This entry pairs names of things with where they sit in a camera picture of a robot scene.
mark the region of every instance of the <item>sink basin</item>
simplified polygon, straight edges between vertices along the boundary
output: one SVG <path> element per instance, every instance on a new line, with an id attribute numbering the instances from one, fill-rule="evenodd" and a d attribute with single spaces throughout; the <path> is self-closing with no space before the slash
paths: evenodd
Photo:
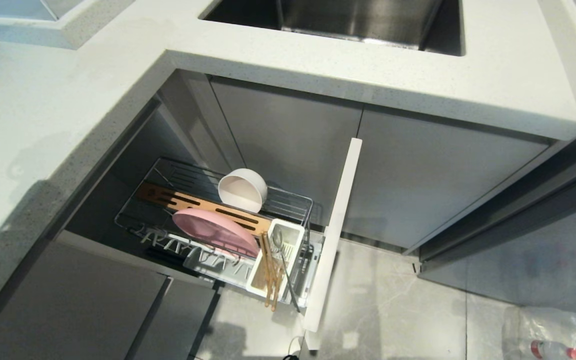
<path id="1" fill-rule="evenodd" d="M 221 0 L 203 20 L 464 55 L 460 0 Z"/>

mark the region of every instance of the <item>white quartz countertop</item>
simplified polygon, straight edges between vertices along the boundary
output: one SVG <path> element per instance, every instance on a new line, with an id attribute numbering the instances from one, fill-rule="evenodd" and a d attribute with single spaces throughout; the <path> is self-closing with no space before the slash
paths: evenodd
<path id="1" fill-rule="evenodd" d="M 0 290 L 176 68 L 576 136 L 537 0 L 462 0 L 462 57 L 199 20 L 210 3 L 137 0 L 78 50 L 0 42 Z"/>

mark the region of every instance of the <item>gray marble floor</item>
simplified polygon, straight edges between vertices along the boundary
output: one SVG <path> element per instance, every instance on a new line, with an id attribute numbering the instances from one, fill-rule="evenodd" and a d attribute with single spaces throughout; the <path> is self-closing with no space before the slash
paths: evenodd
<path id="1" fill-rule="evenodd" d="M 342 240 L 316 352 L 300 349 L 304 332 L 290 306 L 272 313 L 226 288 L 196 357 L 281 359 L 290 346 L 302 360 L 502 360 L 510 305 L 417 278 L 413 264 L 414 257 Z"/>

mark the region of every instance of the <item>wire rack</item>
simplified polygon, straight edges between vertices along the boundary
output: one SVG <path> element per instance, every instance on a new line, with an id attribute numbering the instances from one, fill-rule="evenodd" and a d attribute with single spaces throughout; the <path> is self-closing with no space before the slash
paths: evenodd
<path id="1" fill-rule="evenodd" d="M 155 161 L 139 186 L 152 183 L 174 191 L 183 192 L 214 203 L 221 203 L 217 186 L 224 174 L 201 168 L 187 162 L 160 157 Z M 172 221 L 173 209 L 157 203 L 140 200 L 135 196 L 137 189 L 124 203 L 114 222 L 128 232 L 139 237 L 142 243 L 149 242 L 154 249 L 174 255 L 183 260 L 183 266 L 213 279 L 222 280 L 236 287 L 245 288 L 255 258 L 232 249 L 218 248 L 201 242 L 184 233 Z M 321 251 L 318 244 L 310 241 L 310 218 L 313 200 L 306 196 L 291 193 L 277 187 L 268 186 L 265 203 L 258 215 L 268 219 L 282 219 L 303 226 L 304 239 L 299 249 L 299 257 L 290 270 L 293 287 L 308 289 L 313 266 Z M 306 296 L 298 296 L 297 303 L 303 306 Z M 290 303 L 286 291 L 282 303 Z"/>

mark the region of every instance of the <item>plastic bag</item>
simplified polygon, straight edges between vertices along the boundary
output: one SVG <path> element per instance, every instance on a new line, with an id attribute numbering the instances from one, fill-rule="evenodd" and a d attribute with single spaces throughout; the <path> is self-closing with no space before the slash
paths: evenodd
<path id="1" fill-rule="evenodd" d="M 576 313 L 545 307 L 511 307 L 503 313 L 502 337 L 504 360 L 537 359 L 531 351 L 535 340 L 576 349 Z"/>

